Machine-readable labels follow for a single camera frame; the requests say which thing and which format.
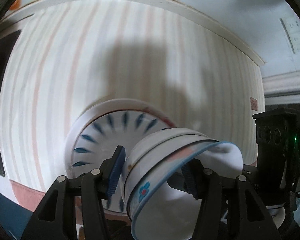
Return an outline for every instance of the orange object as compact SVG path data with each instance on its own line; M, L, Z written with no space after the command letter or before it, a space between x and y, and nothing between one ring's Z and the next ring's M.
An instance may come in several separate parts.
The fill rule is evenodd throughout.
M9 8L9 10L19 9L21 6L21 0L16 0Z

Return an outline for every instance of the wall trim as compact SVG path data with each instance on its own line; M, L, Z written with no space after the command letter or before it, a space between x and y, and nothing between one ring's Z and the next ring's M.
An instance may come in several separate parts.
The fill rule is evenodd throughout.
M265 98L266 106L300 104L300 94Z
M262 82L266 98L300 94L300 71L266 77Z
M30 15L34 14L38 10L56 4L69 2L69 1L75 1L75 0L37 0L35 2L27 4L1 20L0 32L6 29L7 27L11 26L12 24L26 17L29 17ZM234 33L226 29L216 20L212 19L211 17L203 14L202 12L192 7L186 6L175 0L128 0L128 1L144 3L144 4L156 6L177 13L187 18L188 20L197 23L198 25L207 28L208 30L214 32L215 34L229 41L231 44L237 47L237 49L239 49L241 52L246 54L258 66L263 66L265 64L262 58L238 36L236 36Z

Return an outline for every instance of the metal screw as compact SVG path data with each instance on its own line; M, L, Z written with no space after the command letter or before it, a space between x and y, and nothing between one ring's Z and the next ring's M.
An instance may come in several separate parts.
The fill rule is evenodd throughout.
M98 174L100 174L100 172L101 172L101 170L99 170L99 169L93 169L93 170L91 171L91 174L92 174L92 175L98 175Z
M58 178L57 178L57 181L59 181L59 182L63 182L63 181L65 181L66 180L66 177L65 176L59 176Z
M239 179L240 181L246 181L246 180L247 180L247 177L244 176L244 175L239 175L239 176L238 176L238 179Z
M211 175L212 174L212 170L210 170L210 169L204 169L203 173L206 174L206 175Z

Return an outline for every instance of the blue flower pattern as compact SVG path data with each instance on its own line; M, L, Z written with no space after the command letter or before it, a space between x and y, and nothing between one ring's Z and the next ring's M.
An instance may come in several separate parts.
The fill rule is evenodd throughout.
M139 190L139 203L143 200L143 198L148 194L150 187L150 182L147 182L144 186L142 186Z

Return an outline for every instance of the white plate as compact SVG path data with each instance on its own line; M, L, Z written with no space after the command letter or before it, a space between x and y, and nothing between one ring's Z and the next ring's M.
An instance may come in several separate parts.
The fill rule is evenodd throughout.
M115 99L95 105L77 119L68 134L67 175L75 178L99 168L118 145L125 147L128 156L142 138L173 126L162 112L138 100ZM126 215L120 189L103 204L106 213Z

